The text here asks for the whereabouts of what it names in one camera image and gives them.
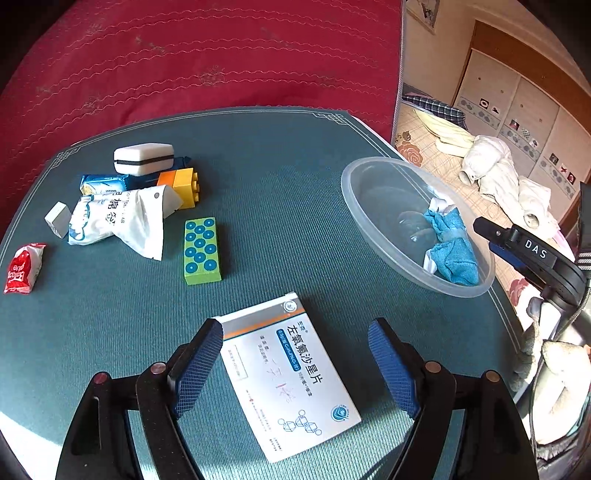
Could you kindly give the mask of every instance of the red candy wrapper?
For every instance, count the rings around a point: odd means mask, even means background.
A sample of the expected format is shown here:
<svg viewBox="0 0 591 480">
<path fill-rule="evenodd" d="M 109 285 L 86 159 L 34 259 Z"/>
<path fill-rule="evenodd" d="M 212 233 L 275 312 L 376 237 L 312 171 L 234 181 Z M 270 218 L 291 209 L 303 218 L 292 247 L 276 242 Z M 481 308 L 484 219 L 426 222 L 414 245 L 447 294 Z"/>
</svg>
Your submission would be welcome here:
<svg viewBox="0 0 591 480">
<path fill-rule="evenodd" d="M 28 244 L 17 250 L 8 266 L 4 293 L 31 293 L 41 270 L 41 257 L 46 244 Z"/>
</svg>

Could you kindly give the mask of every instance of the blue dot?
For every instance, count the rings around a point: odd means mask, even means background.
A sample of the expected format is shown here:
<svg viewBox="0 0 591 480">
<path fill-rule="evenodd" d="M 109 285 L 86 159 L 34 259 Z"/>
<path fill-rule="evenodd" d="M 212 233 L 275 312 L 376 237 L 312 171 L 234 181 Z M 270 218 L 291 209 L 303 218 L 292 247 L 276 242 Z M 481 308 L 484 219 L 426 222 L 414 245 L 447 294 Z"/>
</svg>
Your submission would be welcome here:
<svg viewBox="0 0 591 480">
<path fill-rule="evenodd" d="M 215 260 L 207 260 L 203 264 L 203 268 L 205 268 L 205 270 L 207 270 L 208 272 L 211 272 L 211 270 L 215 270 L 216 267 L 217 267 L 217 263 Z"/>
</svg>

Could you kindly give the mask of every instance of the cotton swab package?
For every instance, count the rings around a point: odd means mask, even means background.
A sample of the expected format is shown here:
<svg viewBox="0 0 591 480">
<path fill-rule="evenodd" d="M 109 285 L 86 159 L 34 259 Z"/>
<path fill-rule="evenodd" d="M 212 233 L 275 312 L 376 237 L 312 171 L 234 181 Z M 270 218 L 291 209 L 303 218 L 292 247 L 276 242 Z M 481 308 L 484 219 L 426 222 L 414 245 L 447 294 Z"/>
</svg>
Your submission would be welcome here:
<svg viewBox="0 0 591 480">
<path fill-rule="evenodd" d="M 146 258 L 162 260 L 163 219 L 183 201 L 169 186 L 80 198 L 68 243 L 90 245 L 112 235 Z"/>
</svg>

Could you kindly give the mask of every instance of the wardrobe door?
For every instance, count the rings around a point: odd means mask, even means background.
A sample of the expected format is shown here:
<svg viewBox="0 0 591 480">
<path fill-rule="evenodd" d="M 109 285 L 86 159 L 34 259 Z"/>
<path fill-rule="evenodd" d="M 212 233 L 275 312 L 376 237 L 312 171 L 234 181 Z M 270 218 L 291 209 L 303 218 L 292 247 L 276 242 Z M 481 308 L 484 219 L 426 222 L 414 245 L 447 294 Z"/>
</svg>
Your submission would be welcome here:
<svg viewBox="0 0 591 480">
<path fill-rule="evenodd" d="M 560 220 L 591 168 L 591 136 L 563 108 L 530 178 L 552 190 L 552 214 Z"/>
<path fill-rule="evenodd" d="M 533 83 L 522 78 L 499 135 L 511 149 L 515 169 L 528 177 L 558 115 L 558 104 Z"/>
<path fill-rule="evenodd" d="M 502 63 L 472 50 L 454 106 L 466 113 L 473 135 L 496 137 L 520 76 Z"/>
</svg>

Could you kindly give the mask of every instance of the red fabric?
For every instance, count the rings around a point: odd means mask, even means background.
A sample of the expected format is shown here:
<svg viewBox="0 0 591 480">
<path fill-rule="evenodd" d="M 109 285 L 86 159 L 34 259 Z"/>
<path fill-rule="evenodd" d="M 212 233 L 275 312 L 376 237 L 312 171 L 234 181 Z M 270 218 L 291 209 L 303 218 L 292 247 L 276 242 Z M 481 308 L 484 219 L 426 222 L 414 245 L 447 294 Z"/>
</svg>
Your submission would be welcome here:
<svg viewBox="0 0 591 480">
<path fill-rule="evenodd" d="M 401 3 L 77 1 L 0 96 L 0 235 L 56 152 L 133 122 L 298 105 L 348 110 L 390 140 Z"/>
</svg>

